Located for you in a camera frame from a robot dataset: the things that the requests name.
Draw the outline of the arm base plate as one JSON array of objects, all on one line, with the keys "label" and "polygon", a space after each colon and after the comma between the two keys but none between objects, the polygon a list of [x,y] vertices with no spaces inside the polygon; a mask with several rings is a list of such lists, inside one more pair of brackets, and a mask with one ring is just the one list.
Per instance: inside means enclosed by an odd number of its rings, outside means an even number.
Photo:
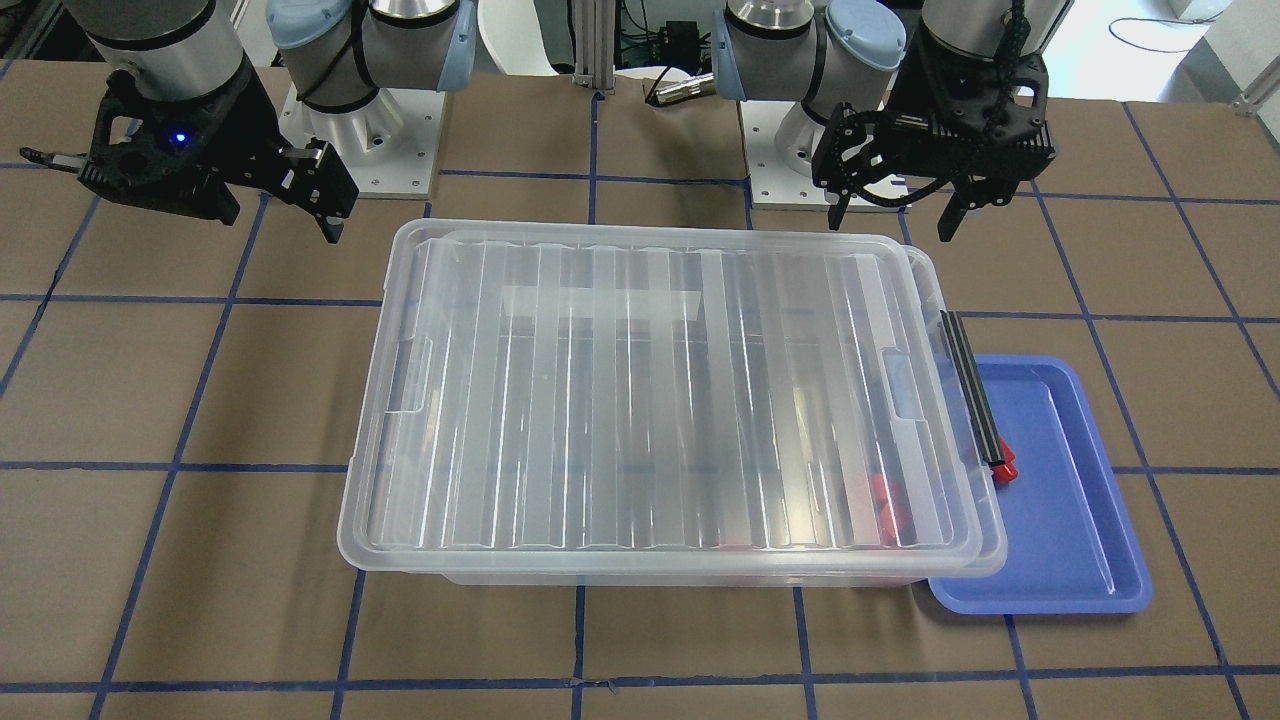
[{"label": "arm base plate", "polygon": [[362,199],[426,200],[436,170],[447,94],[383,88],[355,111],[325,114],[307,108],[288,88],[279,115],[294,145],[314,138],[332,145]]},{"label": "arm base plate", "polygon": [[751,202],[764,210],[824,211],[829,200],[812,179],[819,127],[799,102],[739,104]]}]

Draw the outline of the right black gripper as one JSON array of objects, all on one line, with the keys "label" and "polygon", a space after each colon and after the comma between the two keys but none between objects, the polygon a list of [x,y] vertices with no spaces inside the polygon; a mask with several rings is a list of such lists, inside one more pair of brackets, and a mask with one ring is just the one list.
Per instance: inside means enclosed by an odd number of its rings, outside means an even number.
[{"label": "right black gripper", "polygon": [[333,143],[292,147],[256,69],[239,68],[215,90],[178,101],[145,97],[114,70],[99,104],[90,149],[20,149],[27,161],[72,173],[109,202],[233,223],[233,184],[306,211],[329,245],[340,242],[358,186]]}]

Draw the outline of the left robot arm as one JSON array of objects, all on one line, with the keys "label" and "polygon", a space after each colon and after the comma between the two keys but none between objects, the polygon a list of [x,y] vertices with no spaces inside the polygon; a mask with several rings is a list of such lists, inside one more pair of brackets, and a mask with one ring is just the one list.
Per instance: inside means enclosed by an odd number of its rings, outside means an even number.
[{"label": "left robot arm", "polygon": [[730,1],[712,33],[716,90],[791,102],[815,129],[806,172],[832,231],[854,199],[896,210],[950,187],[948,242],[1056,158],[1043,51],[1068,9],[925,1],[906,29],[879,1]]}]

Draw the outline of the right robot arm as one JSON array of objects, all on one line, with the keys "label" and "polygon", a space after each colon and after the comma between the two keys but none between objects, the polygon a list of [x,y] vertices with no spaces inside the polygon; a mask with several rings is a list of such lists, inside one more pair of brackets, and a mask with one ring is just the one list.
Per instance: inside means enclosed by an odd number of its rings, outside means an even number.
[{"label": "right robot arm", "polygon": [[215,1],[69,1],[110,67],[83,152],[20,149],[110,202],[225,225],[233,188],[306,211],[335,243],[358,168],[412,152],[396,91],[451,92],[474,72],[474,1],[270,1],[265,20],[291,76],[305,143],[292,142]]}]

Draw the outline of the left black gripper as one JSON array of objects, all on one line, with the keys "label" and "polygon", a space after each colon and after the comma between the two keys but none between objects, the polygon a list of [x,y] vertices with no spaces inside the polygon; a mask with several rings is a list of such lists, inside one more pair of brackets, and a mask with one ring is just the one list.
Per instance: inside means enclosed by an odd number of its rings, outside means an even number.
[{"label": "left black gripper", "polygon": [[1050,76],[1030,53],[1014,60],[965,59],[947,50],[911,50],[879,110],[841,102],[812,158],[812,179],[833,200],[838,231],[851,199],[899,209],[950,184],[938,219],[951,242],[966,215],[1002,208],[1057,152],[1047,122]]}]

